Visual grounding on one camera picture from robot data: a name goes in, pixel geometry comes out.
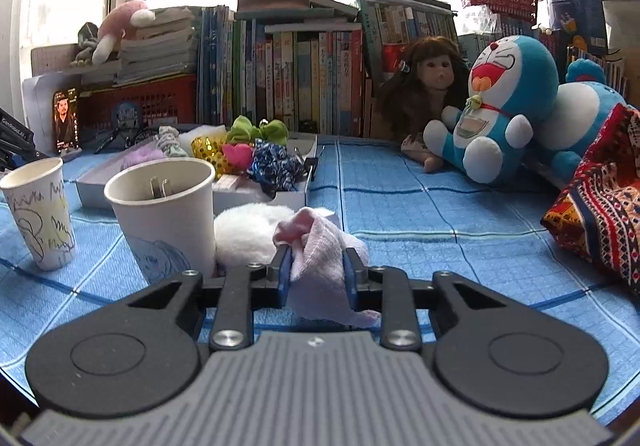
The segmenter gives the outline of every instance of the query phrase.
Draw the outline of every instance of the doraemon mouth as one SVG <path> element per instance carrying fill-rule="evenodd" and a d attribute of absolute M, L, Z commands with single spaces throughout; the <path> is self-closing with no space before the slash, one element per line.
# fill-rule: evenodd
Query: doraemon mouth
<path fill-rule="evenodd" d="M 498 63 L 483 63 L 471 71 L 471 87 L 475 92 L 489 90 L 507 71 L 506 66 Z"/>

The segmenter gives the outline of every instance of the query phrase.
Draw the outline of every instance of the blue plush toy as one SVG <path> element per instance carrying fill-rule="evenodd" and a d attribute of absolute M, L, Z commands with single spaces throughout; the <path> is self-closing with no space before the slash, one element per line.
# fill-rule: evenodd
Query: blue plush toy
<path fill-rule="evenodd" d="M 618 92 L 606 85 L 602 68 L 593 61 L 571 63 L 566 81 L 558 88 L 551 114 L 535 127 L 532 144 L 537 160 L 550 167 L 562 184 L 571 181 L 613 107 L 626 104 Z"/>
<path fill-rule="evenodd" d="M 532 125 L 549 115 L 556 93 L 558 71 L 545 46 L 528 36 L 502 38 L 471 69 L 465 111 L 445 108 L 444 122 L 424 129 L 425 146 L 475 182 L 508 180 L 533 137 Z"/>

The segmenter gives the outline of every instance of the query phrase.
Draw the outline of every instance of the paper cup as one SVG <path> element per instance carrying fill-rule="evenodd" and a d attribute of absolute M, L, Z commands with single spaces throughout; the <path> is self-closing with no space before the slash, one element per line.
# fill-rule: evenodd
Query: paper cup
<path fill-rule="evenodd" d="M 104 187 L 129 248 L 149 285 L 184 270 L 216 272 L 212 184 L 215 168 L 193 158 L 138 164 Z M 151 179 L 169 180 L 172 194 L 154 199 Z"/>
<path fill-rule="evenodd" d="M 0 190 L 37 266 L 60 269 L 76 255 L 66 205 L 62 159 L 35 161 L 0 179 Z"/>

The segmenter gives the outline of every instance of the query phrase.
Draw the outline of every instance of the doll face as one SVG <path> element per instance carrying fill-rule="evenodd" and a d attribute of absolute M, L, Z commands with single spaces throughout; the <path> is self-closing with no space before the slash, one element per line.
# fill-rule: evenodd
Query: doll face
<path fill-rule="evenodd" d="M 438 56 L 418 63 L 418 79 L 431 90 L 447 90 L 453 84 L 453 68 L 449 56 Z"/>

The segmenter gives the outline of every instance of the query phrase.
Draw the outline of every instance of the pink heart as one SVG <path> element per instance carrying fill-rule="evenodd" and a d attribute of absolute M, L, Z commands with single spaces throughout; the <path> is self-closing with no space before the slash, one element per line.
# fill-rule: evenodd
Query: pink heart
<path fill-rule="evenodd" d="M 223 144 L 222 153 L 234 168 L 245 170 L 254 161 L 254 149 L 248 144 Z"/>

